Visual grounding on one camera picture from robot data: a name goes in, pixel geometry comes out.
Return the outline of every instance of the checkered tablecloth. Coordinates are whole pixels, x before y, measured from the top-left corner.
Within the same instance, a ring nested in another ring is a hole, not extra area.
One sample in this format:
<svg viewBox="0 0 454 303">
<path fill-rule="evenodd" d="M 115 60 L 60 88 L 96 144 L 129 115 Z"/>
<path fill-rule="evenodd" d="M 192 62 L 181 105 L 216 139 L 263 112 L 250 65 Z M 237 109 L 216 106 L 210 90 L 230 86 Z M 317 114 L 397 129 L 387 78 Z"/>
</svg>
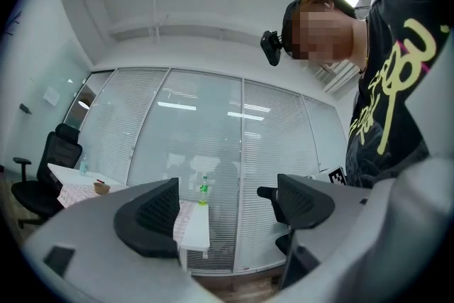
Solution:
<svg viewBox="0 0 454 303">
<path fill-rule="evenodd" d="M 119 186 L 111 186 L 109 193 L 121 191 L 122 189 L 126 189 L 129 186 L 126 185 L 119 185 Z M 71 206 L 77 202 L 84 201 L 88 198 L 99 197 L 94 191 L 94 187 L 92 186 L 81 186 L 78 184 L 64 184 L 62 186 L 62 190 L 60 191 L 60 195 L 58 196 L 58 201 L 63 205 L 64 208 Z M 173 228 L 173 239 L 178 243 L 178 245 L 182 242 L 184 232 L 186 231 L 186 227 L 189 223 L 189 219 L 191 218 L 192 211 L 194 210 L 194 206 L 196 202 L 189 202 L 189 201 L 180 201 L 179 202 L 179 213 L 178 217 L 175 220 L 174 228 Z"/>
</svg>

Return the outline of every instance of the window blinds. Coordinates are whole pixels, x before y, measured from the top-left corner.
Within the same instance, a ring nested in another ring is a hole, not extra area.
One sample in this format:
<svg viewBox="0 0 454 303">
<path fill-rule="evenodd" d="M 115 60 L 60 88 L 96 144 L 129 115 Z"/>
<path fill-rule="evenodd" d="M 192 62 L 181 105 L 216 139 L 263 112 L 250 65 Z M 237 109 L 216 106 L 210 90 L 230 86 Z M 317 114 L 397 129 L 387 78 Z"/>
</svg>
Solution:
<svg viewBox="0 0 454 303">
<path fill-rule="evenodd" d="M 347 142 L 336 109 L 319 101 L 304 97 L 311 119 L 320 171 L 339 165 L 345 172 Z"/>
<path fill-rule="evenodd" d="M 245 81 L 243 190 L 238 215 L 235 272 L 279 265 L 275 246 L 288 232 L 276 221 L 260 186 L 276 187 L 278 173 L 318 172 L 314 137 L 301 95 Z"/>
<path fill-rule="evenodd" d="M 126 183 L 140 127 L 167 70 L 119 69 L 101 90 L 79 137 L 88 170 Z"/>
<path fill-rule="evenodd" d="M 192 272 L 232 272 L 236 244 L 241 140 L 241 81 L 171 70 L 143 124 L 129 185 L 179 178 L 180 199 L 198 201 L 209 185 L 208 258 L 189 251 Z"/>
</svg>

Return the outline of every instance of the yellow print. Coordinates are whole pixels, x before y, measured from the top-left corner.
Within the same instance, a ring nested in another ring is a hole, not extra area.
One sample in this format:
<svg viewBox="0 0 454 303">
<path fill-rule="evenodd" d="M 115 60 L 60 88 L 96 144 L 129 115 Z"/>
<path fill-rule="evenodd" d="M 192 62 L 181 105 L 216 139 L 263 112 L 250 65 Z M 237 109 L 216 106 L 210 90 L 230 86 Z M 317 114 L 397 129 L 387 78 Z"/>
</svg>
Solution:
<svg viewBox="0 0 454 303">
<path fill-rule="evenodd" d="M 384 61 L 382 69 L 377 72 L 372 81 L 369 83 L 368 89 L 372 89 L 370 105 L 361 110 L 359 119 L 355 119 L 350 126 L 349 137 L 356 128 L 359 128 L 356 135 L 360 135 L 360 142 L 361 144 L 364 144 L 364 133 L 369 131 L 374 122 L 373 114 L 378 105 L 378 101 L 380 100 L 380 94 L 378 94 L 375 98 L 375 87 L 381 81 L 383 93 L 389 98 L 382 140 L 377 148 L 377 152 L 380 155 L 383 154 L 388 141 L 397 93 L 412 86 L 419 78 L 421 72 L 421 62 L 431 60 L 436 54 L 435 40 L 417 20 L 412 18 L 407 19 L 404 23 L 404 27 L 412 29 L 412 31 L 415 32 L 420 39 L 422 39 L 424 42 L 423 49 L 418 49 L 409 39 L 406 38 L 404 40 L 404 47 L 408 53 L 402 55 L 399 41 L 396 41 L 392 47 L 389 58 Z M 408 68 L 408 66 L 410 66 L 410 74 L 405 80 L 402 80 L 402 70 L 405 67 Z"/>
</svg>

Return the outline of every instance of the wooden floor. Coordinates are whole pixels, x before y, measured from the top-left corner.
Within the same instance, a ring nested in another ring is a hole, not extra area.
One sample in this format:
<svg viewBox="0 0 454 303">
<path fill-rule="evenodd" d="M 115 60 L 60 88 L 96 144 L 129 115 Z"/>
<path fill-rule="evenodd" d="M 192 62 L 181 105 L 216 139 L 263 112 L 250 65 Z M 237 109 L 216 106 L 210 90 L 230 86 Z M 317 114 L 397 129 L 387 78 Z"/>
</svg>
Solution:
<svg viewBox="0 0 454 303">
<path fill-rule="evenodd" d="M 0 173 L 0 211 L 9 225 L 17 243 L 21 245 L 38 226 L 25 225 L 20 229 L 17 219 L 33 219 L 37 216 L 24 209 L 11 193 L 16 176 L 6 178 Z M 236 277 L 193 277 L 202 287 L 224 302 L 258 303 L 271 298 L 278 291 L 278 285 L 272 284 L 273 277 L 280 277 L 283 267 L 266 270 L 255 274 Z"/>
</svg>

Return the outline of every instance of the water bottle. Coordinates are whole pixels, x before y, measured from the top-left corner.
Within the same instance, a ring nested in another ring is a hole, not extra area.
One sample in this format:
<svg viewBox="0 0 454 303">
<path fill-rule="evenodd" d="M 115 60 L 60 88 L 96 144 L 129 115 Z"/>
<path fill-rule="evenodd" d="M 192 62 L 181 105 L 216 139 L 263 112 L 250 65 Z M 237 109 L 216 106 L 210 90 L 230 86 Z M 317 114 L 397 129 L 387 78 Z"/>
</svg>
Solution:
<svg viewBox="0 0 454 303">
<path fill-rule="evenodd" d="M 205 206 L 206 205 L 206 196 L 208 194 L 208 181 L 206 176 L 204 176 L 202 183 L 200 185 L 200 200 L 199 200 L 199 205 Z"/>
<path fill-rule="evenodd" d="M 84 157 L 82 158 L 82 161 L 80 162 L 80 166 L 79 166 L 80 175 L 86 175 L 87 174 L 87 168 L 88 168 L 87 154 L 85 153 Z"/>
</svg>

